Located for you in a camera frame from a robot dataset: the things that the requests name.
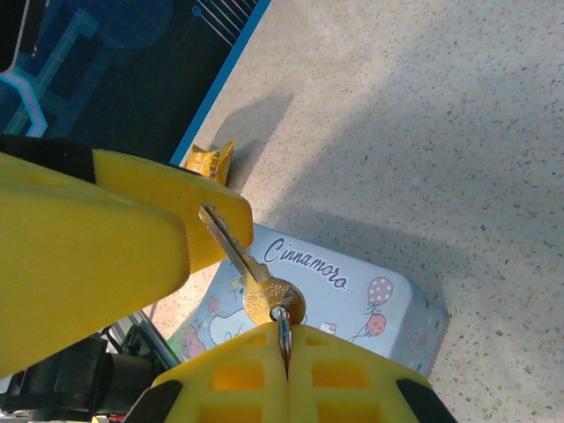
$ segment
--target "pink polka dot balloon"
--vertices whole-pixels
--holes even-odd
[[[375,306],[381,306],[390,299],[394,287],[387,278],[376,278],[368,286],[368,302]]]
[[[366,331],[370,337],[377,337],[386,329],[386,317],[380,313],[372,315],[367,322]]]

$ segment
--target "cartoon character illustration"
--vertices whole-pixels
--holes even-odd
[[[245,293],[240,277],[233,276],[229,279],[229,292],[233,293],[235,300],[237,300],[237,294],[243,295]]]
[[[215,313],[216,311],[218,311],[218,309],[219,309],[219,300],[218,300],[217,298],[215,298],[214,295],[210,295],[210,296],[208,297],[207,309],[208,309],[208,313],[210,313],[210,314]]]
[[[227,317],[216,315],[210,321],[211,341],[215,345],[223,344],[242,332],[253,329],[255,326],[244,308],[235,311]]]
[[[202,353],[205,353],[205,345],[197,337],[197,329],[190,325],[182,341],[182,355],[184,359],[189,360]]]
[[[337,325],[335,323],[321,323],[319,327],[323,332],[330,333],[331,335],[335,335],[335,330],[337,329]]]
[[[370,315],[370,317],[349,341],[354,342],[356,338],[361,337],[377,337],[384,332],[387,321],[378,308],[390,299],[393,291],[394,287],[387,278],[379,277],[370,282],[367,290],[368,307],[364,311],[364,314]]]
[[[409,351],[414,351],[421,346],[425,346],[427,341],[429,340],[429,335],[424,332],[423,334],[414,333],[412,338],[409,341],[408,349]]]

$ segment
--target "brass key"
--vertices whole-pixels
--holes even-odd
[[[259,264],[239,241],[229,234],[225,221],[215,212],[214,206],[200,207],[200,219],[233,262],[241,274],[241,283],[246,289],[243,306],[255,324],[273,322],[274,308],[282,307],[289,314],[290,324],[299,324],[306,314],[306,301],[300,290],[291,283],[274,278],[265,264]]]

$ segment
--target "balloon illustration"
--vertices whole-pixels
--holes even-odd
[[[219,301],[213,295],[208,298],[208,313],[215,313],[218,311]]]
[[[371,315],[366,324],[367,336],[377,337],[384,332],[384,329],[386,329],[386,317],[380,313]]]
[[[394,287],[387,278],[376,278],[368,286],[368,303],[381,306],[391,297]]]
[[[356,338],[371,338],[382,335],[386,329],[387,321],[386,317],[378,308],[388,302],[393,292],[394,286],[388,278],[380,276],[374,278],[370,284],[368,284],[368,307],[364,314],[369,315],[369,318],[366,324],[360,328],[359,332],[354,337],[350,338],[349,341],[354,342]]]
[[[425,346],[429,339],[429,335],[425,332],[421,335],[419,333],[414,333],[412,338],[409,341],[408,349],[409,351],[414,351],[420,346]]]

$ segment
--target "key ring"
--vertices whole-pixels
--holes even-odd
[[[286,376],[288,376],[288,367],[290,365],[290,356],[292,355],[292,332],[290,331],[290,313],[282,307],[277,309],[278,322],[278,339],[280,341],[280,351],[282,359],[286,367]]]

